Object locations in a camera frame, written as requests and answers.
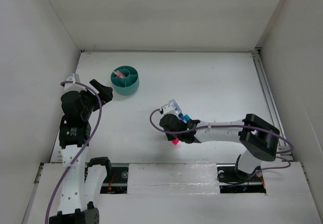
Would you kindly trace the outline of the aluminium rail right side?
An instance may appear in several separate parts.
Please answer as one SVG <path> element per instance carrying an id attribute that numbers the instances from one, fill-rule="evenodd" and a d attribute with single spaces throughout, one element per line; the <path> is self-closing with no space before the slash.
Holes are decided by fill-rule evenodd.
<path id="1" fill-rule="evenodd" d="M 272 124 L 280 130 L 281 135 L 285 138 L 285 132 L 282 126 L 281 119 L 279 117 L 279 113 L 270 89 L 269 82 L 267 80 L 265 70 L 261 61 L 260 57 L 260 48 L 256 48 L 253 51 L 251 51 L 251 55 L 254 61 L 254 65 L 258 74 L 258 78 L 261 84 L 261 88 L 265 97 L 265 101 L 267 104 L 267 108 L 270 114 L 270 119 Z"/>

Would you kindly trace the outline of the clear blue glue bottle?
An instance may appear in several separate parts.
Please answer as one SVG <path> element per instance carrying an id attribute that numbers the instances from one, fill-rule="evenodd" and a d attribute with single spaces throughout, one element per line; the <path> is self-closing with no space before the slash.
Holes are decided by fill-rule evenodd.
<path id="1" fill-rule="evenodd" d="M 174 99 L 169 101 L 170 106 L 173 108 L 175 115 L 183 120 L 184 119 L 184 115 L 182 113 L 182 110 L 180 109 L 179 105 L 176 103 L 176 101 Z"/>

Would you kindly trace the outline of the blue black highlighter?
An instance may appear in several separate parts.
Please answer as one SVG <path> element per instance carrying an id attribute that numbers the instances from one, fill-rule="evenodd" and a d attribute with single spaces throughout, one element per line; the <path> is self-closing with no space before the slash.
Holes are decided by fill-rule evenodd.
<path id="1" fill-rule="evenodd" d="M 191 120 L 191 118 L 188 115 L 184 115 L 183 119 L 184 119 L 185 122 L 188 122 L 188 121 Z"/>

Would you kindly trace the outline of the pink black highlighter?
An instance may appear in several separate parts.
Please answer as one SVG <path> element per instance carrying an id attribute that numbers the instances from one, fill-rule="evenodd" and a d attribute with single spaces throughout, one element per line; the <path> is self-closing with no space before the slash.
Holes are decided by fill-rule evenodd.
<path id="1" fill-rule="evenodd" d="M 180 140 L 179 140 L 179 139 L 174 139 L 174 140 L 172 140 L 172 143 L 173 143 L 174 145 L 177 145 L 179 142 L 180 142 Z"/>

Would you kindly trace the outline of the pink pen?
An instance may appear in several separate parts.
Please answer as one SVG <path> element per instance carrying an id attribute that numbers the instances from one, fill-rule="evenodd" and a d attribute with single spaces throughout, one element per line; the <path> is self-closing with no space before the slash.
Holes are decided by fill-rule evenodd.
<path id="1" fill-rule="evenodd" d="M 126 75 L 119 70 L 113 71 L 113 73 L 119 78 L 126 78 Z"/>

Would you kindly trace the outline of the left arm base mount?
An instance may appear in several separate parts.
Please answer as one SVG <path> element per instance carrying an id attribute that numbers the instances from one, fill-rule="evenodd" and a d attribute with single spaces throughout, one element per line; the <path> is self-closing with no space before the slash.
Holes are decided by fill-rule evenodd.
<path id="1" fill-rule="evenodd" d="M 104 180 L 100 194 L 127 194 L 128 177 L 128 165 L 113 165 L 112 173 Z"/>

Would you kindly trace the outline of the teal round divided container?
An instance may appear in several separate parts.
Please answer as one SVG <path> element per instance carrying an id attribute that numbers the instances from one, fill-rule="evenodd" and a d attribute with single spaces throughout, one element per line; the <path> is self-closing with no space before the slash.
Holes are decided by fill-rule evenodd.
<path id="1" fill-rule="evenodd" d="M 132 66 L 120 66 L 114 71 L 119 70 L 126 75 L 126 78 L 119 78 L 111 73 L 110 79 L 115 91 L 124 96 L 134 94 L 139 88 L 139 74 Z"/>

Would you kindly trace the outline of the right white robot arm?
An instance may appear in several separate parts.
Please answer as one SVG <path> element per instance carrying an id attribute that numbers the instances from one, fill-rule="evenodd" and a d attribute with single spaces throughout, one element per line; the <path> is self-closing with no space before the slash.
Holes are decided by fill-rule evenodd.
<path id="1" fill-rule="evenodd" d="M 168 140 L 179 139 L 187 144 L 211 141 L 242 144 L 246 150 L 236 160 L 233 174 L 238 180 L 246 180 L 264 161 L 276 160 L 280 131 L 254 114 L 242 120 L 223 124 L 201 120 L 184 122 L 174 114 L 165 114 L 159 126 L 166 131 Z"/>

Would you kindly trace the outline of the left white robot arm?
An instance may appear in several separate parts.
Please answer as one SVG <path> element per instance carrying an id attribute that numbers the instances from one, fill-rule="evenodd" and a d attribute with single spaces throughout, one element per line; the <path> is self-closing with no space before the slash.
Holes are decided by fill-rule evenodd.
<path id="1" fill-rule="evenodd" d="M 99 223 L 97 200 L 103 182 L 112 177 L 108 157 L 86 160 L 89 143 L 99 124 L 89 122 L 94 111 L 113 99 L 113 90 L 95 79 L 87 86 L 77 75 L 61 83 L 63 116 L 59 129 L 64 172 L 51 195 L 45 213 L 45 223 Z"/>

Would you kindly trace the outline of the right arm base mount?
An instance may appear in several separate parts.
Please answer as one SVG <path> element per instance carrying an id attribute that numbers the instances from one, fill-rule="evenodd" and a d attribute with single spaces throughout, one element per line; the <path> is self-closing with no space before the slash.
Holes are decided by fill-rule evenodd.
<path id="1" fill-rule="evenodd" d="M 262 172 L 254 176 L 237 170 L 235 163 L 217 164 L 221 194 L 266 193 Z"/>

